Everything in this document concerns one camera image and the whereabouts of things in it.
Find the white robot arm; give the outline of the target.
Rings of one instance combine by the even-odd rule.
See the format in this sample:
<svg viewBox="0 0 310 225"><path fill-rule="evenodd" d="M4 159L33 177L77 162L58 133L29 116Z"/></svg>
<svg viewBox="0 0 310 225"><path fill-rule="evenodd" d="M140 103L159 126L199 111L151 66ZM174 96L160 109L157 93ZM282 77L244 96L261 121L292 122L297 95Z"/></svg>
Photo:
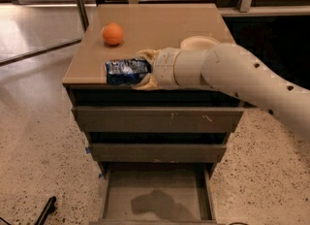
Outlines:
<svg viewBox="0 0 310 225"><path fill-rule="evenodd" d="M250 103L310 140L310 90L284 80L247 49L219 44L208 49L164 48L139 52L152 72L136 90L215 90Z"/></svg>

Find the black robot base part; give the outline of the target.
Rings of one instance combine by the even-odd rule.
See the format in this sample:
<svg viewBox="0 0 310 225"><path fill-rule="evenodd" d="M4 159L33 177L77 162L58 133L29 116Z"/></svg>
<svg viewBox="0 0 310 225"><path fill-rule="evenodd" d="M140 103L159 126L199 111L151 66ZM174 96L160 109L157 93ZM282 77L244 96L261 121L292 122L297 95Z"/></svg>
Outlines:
<svg viewBox="0 0 310 225"><path fill-rule="evenodd" d="M42 212L40 213L38 219L35 222L35 225L45 225L47 218L55 212L56 210L56 197L52 196L46 202L45 207L43 208Z"/></svg>

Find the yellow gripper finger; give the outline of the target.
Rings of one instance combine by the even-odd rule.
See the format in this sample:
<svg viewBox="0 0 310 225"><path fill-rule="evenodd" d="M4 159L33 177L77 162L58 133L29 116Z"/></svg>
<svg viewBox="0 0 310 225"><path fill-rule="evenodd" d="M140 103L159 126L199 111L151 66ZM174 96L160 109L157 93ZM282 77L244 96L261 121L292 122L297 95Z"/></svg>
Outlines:
<svg viewBox="0 0 310 225"><path fill-rule="evenodd" d="M139 57L144 58L149 64L153 64L161 51L158 49L142 49L137 52Z"/></svg>
<svg viewBox="0 0 310 225"><path fill-rule="evenodd" d="M135 90L150 91L156 90L158 88L158 84L153 74L147 74L141 82L133 84L132 88Z"/></svg>

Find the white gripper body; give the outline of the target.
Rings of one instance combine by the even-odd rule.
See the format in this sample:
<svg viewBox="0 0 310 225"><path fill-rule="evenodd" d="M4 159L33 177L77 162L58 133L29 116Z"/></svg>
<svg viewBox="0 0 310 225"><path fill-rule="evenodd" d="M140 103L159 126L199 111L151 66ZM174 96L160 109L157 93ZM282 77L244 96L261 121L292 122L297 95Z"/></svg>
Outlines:
<svg viewBox="0 0 310 225"><path fill-rule="evenodd" d="M152 74L158 86L206 86L202 63L206 50L164 48L157 52Z"/></svg>

